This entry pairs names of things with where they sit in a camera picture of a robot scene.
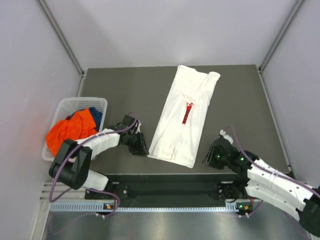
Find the white t-shirt red print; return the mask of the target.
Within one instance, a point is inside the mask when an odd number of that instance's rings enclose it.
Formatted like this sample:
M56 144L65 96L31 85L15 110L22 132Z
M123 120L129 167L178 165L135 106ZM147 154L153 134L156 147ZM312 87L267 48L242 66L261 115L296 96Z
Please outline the white t-shirt red print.
M216 84L221 75L177 67L148 157L193 168Z

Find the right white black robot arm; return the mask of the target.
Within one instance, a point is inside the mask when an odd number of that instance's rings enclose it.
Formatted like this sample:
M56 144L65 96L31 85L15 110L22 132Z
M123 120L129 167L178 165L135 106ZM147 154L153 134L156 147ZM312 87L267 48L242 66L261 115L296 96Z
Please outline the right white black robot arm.
M272 168L254 153L236 148L223 136L210 146L204 165L229 168L239 176L233 192L239 198L260 199L284 211L311 235L320 236L320 189L299 182Z

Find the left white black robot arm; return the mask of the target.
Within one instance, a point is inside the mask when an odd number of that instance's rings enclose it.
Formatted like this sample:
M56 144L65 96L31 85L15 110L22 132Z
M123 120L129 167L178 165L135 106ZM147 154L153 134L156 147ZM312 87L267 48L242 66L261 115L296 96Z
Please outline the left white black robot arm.
M141 122L125 115L121 122L84 139L66 139L62 143L50 168L49 176L73 190L95 189L102 198L109 198L114 187L107 176L90 170L91 161L100 153L119 145L128 147L135 156L147 156Z

